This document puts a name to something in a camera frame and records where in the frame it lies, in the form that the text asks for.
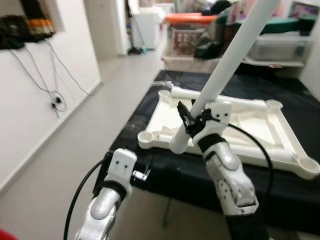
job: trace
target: white cylinder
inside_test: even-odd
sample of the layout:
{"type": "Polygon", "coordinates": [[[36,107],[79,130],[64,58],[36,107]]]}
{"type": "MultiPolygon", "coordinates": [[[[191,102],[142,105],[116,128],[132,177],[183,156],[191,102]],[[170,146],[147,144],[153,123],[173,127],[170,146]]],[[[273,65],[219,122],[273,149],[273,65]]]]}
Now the white cylinder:
{"type": "MultiPolygon", "coordinates": [[[[199,98],[192,106],[190,113],[193,117],[198,116],[204,109],[206,103],[216,99],[225,88],[255,40],[264,29],[279,2],[280,0],[257,0],[255,2],[219,64],[203,87],[199,98]]],[[[171,151],[175,154],[182,154],[188,146],[189,138],[190,136],[186,134],[185,127],[181,125],[170,141],[169,146],[171,151]]]]}

